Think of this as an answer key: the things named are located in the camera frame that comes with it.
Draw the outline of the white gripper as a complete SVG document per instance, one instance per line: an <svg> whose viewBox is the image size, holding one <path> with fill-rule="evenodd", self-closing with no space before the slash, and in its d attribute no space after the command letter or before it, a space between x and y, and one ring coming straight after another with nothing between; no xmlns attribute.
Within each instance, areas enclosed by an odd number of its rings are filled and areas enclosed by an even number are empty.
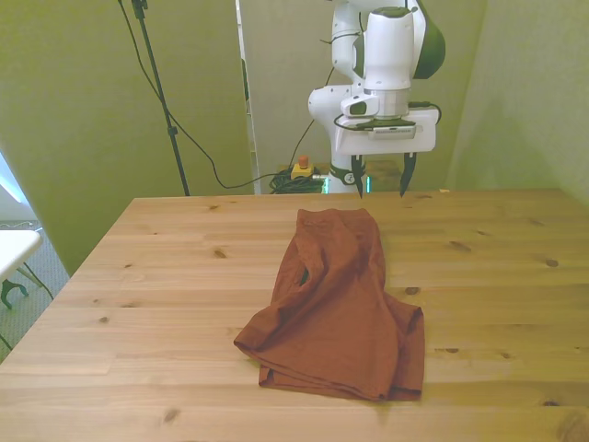
<svg viewBox="0 0 589 442"><path fill-rule="evenodd" d="M352 174L360 197L364 195L362 156L405 153L399 183L399 195L403 197L416 167L416 153L430 152L436 144L435 107L413 108L408 115L388 120L340 115L333 123L335 151L352 156Z"/></svg>

